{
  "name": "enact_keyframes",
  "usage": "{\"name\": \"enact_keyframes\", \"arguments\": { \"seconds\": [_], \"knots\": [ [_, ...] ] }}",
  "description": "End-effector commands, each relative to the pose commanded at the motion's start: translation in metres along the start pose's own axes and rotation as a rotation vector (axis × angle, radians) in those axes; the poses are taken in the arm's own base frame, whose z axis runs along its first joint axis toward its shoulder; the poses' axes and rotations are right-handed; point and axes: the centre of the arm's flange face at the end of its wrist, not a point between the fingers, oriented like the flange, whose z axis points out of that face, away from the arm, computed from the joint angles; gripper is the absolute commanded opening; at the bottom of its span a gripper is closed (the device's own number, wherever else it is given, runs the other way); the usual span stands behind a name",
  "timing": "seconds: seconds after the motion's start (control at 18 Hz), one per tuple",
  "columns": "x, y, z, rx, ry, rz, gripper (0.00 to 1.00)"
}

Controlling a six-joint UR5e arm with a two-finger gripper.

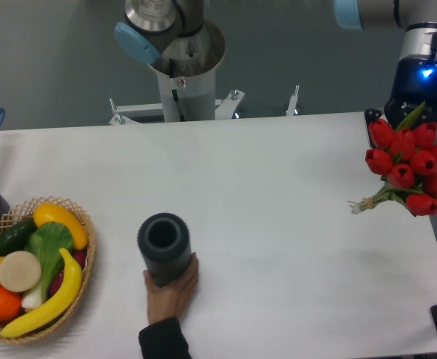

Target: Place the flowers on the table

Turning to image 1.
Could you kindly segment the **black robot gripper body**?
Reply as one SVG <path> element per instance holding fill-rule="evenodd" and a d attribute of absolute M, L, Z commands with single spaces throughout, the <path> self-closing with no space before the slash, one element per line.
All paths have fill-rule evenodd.
<path fill-rule="evenodd" d="M 415 125 L 437 123 L 437 61 L 405 58 L 397 65 L 391 95 L 384 106 L 385 116 L 396 128 L 421 103 L 425 107 Z"/>

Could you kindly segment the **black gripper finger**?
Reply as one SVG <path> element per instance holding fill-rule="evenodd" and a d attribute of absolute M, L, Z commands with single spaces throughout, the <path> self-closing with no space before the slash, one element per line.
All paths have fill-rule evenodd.
<path fill-rule="evenodd" d="M 370 134 L 370 124 L 376 122 L 382 116 L 382 112 L 376 108 L 368 108 L 364 111 L 364 120 L 367 128 L 367 137 L 370 148 L 376 148 L 373 142 L 372 136 Z"/>

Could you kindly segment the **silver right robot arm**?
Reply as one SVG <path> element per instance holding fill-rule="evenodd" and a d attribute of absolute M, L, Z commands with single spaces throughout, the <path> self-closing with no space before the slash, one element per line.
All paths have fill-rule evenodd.
<path fill-rule="evenodd" d="M 416 124 L 437 124 L 437 1 L 335 1 L 334 14 L 342 28 L 405 31 L 384 115 L 397 126 L 424 103 Z"/>

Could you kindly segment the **black sleeved forearm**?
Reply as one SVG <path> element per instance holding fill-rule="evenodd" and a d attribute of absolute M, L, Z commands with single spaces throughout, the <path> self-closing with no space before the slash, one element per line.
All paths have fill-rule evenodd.
<path fill-rule="evenodd" d="M 148 325 L 138 333 L 144 359 L 191 359 L 189 344 L 177 317 Z"/>

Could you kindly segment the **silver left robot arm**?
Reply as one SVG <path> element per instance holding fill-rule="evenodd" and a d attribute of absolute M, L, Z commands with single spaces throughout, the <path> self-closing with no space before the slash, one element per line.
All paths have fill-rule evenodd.
<path fill-rule="evenodd" d="M 204 22 L 202 1 L 126 1 L 125 21 L 114 27 L 118 45 L 134 60 L 156 62 L 179 37 L 197 33 Z"/>

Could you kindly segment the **person's bare hand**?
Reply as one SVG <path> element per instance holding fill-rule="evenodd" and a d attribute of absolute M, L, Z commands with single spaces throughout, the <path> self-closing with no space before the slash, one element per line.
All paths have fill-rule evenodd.
<path fill-rule="evenodd" d="M 192 301 L 199 282 L 199 261 L 191 255 L 188 268 L 176 280 L 158 287 L 148 270 L 143 271 L 147 290 L 147 321 L 149 325 L 169 318 L 180 319 Z"/>

